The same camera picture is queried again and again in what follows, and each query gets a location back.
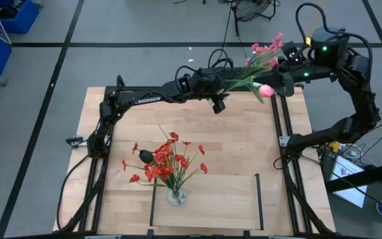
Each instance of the metal bracket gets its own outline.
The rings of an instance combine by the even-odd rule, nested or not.
[[[290,139],[289,136],[281,136],[281,137],[279,137],[279,145],[281,147],[286,147],[289,139]]]
[[[88,138],[89,136],[75,135],[71,138],[66,139],[66,143],[75,149],[79,146],[86,146]],[[107,144],[108,141],[109,141],[109,136],[106,135],[106,137],[104,138],[104,143]]]

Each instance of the green leaf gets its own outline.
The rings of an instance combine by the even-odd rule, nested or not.
[[[232,86],[229,87],[229,89],[227,91],[230,91],[234,88],[238,88],[238,87],[242,87],[242,86],[246,86],[248,84],[252,84],[253,83],[253,77],[252,76],[248,76],[246,77],[245,79],[242,79],[242,80],[238,80],[235,84],[233,84]]]
[[[256,98],[263,104],[262,96],[259,95],[259,91],[253,85],[247,85],[247,87],[253,92]]]

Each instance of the black metal frame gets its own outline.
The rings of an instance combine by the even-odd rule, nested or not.
[[[342,179],[345,179],[353,183],[357,187],[369,185],[372,183],[382,182],[382,166],[365,170],[360,173],[355,173],[355,174],[343,177]],[[333,181],[329,181],[325,184],[325,187],[329,193],[353,188],[353,186],[349,185],[348,183],[344,182],[341,179],[335,179]]]

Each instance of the red flower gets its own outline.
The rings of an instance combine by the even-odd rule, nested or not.
[[[166,154],[163,151],[157,153],[156,156],[154,157],[154,161],[156,163],[163,163],[163,162],[165,162],[166,161]]]
[[[133,175],[131,179],[129,179],[130,183],[138,182],[139,181],[139,176],[138,175]]]
[[[174,159],[175,159],[175,161],[179,162],[179,161],[185,159],[185,157],[183,155],[175,155]]]
[[[207,167],[204,165],[204,163],[200,164],[200,169],[204,171],[204,174],[207,173]]]
[[[179,135],[177,135],[175,132],[171,132],[170,133],[170,136],[175,139],[175,141],[178,141],[179,140]]]
[[[166,153],[167,155],[170,154],[170,146],[167,144],[163,145],[161,151]]]
[[[138,143],[137,142],[135,142],[135,145],[133,146],[132,154],[134,154],[135,150],[138,150]]]
[[[122,164],[123,164],[123,170],[126,172],[126,162],[125,162],[125,159],[122,160]]]
[[[187,169],[188,168],[188,162],[186,161],[185,158],[183,158],[181,161],[180,161],[180,164],[182,165],[182,167],[184,169]]]
[[[204,152],[204,148],[203,148],[203,145],[199,145],[198,146],[198,150],[200,150],[200,153],[202,154],[202,155],[204,155],[206,152]]]
[[[147,176],[149,183],[151,183],[152,179],[157,178],[159,175],[158,172],[154,170],[155,168],[156,167],[153,167],[152,169],[148,168],[145,170],[145,176]]]
[[[159,176],[162,177],[163,180],[167,180],[169,175],[173,174],[174,172],[172,165],[161,165],[153,168],[156,168],[156,170],[160,172]]]

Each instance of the white label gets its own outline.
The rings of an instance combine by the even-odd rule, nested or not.
[[[161,97],[153,97],[153,98],[138,100],[136,104],[145,104],[145,103],[150,103],[150,102],[156,102],[159,100],[161,100]]]

